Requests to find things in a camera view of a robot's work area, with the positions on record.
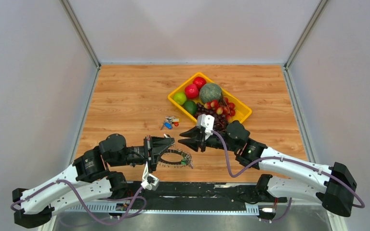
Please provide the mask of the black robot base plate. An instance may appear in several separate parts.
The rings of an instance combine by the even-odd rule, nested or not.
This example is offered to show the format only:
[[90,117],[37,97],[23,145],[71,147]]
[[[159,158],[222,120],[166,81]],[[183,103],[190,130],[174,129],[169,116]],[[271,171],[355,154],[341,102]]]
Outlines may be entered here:
[[146,199],[146,210],[181,212],[246,211],[248,205],[276,201],[255,183],[162,182],[155,191],[142,190],[139,196]]

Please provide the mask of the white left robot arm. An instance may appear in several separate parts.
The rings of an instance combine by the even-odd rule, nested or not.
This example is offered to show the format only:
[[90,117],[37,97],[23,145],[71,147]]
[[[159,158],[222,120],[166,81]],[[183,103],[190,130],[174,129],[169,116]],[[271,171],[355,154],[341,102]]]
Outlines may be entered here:
[[[159,179],[152,173],[159,158],[175,143],[170,136],[146,136],[142,146],[129,147],[120,134],[111,134],[86,151],[66,169],[32,189],[13,190],[14,223],[27,229],[49,222],[53,216],[78,204],[88,210],[87,202],[104,199],[127,201],[126,213],[143,190],[155,190]],[[143,165],[142,181],[135,194],[128,196],[128,183],[122,172],[109,167]]]

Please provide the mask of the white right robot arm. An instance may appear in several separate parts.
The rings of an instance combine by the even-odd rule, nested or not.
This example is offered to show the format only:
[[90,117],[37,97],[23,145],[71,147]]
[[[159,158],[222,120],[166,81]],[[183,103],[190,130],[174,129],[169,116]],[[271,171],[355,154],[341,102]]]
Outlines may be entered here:
[[326,210],[341,217],[351,216],[354,207],[365,204],[356,194],[357,183],[348,167],[335,162],[333,166],[307,162],[283,154],[250,138],[250,132],[239,121],[217,132],[208,120],[180,134],[179,143],[192,150],[222,149],[229,165],[229,152],[244,168],[265,170],[286,176],[286,179],[263,174],[256,185],[257,197],[268,201],[271,197],[297,198],[321,204]]

